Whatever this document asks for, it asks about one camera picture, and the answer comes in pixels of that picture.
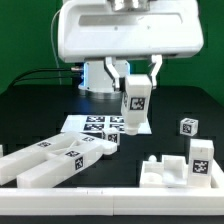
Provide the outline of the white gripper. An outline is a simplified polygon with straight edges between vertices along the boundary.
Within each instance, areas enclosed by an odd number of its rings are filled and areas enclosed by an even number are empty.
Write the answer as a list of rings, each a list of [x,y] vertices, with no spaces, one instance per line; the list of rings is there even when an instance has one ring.
[[[117,59],[151,56],[149,77],[157,88],[157,74],[167,58],[186,58],[203,46],[196,0],[154,0],[148,11],[114,11],[108,0],[68,0],[60,11],[58,54],[66,63],[104,59],[104,70],[115,92],[124,78]]]

